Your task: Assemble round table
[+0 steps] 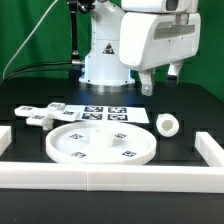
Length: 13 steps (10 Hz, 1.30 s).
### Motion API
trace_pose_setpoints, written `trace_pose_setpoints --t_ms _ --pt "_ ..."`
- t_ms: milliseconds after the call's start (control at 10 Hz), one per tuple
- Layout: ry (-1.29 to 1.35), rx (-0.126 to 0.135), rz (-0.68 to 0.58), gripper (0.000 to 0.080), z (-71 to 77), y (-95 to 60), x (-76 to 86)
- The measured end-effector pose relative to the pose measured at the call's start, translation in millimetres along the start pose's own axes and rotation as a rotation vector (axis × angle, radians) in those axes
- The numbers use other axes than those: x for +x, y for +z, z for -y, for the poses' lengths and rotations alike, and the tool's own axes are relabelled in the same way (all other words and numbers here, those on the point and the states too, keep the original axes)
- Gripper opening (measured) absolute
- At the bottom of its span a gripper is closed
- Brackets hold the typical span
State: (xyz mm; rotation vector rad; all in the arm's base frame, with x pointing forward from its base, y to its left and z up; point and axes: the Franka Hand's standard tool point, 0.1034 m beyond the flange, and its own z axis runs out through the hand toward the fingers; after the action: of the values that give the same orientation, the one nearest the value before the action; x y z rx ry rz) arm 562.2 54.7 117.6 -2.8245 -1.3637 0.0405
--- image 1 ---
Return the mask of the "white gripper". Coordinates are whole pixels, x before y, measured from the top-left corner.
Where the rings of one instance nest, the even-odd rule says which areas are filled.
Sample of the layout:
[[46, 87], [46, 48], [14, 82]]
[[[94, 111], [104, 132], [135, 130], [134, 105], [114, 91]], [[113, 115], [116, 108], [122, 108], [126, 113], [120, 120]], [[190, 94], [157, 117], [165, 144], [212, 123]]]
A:
[[171, 63], [166, 83], [178, 83], [182, 60], [197, 53], [200, 28], [201, 18], [198, 13], [190, 14], [186, 24], [178, 24], [175, 14], [128, 12], [124, 15], [120, 29], [119, 57], [129, 69], [142, 71], [139, 78], [143, 95], [153, 94], [151, 68]]

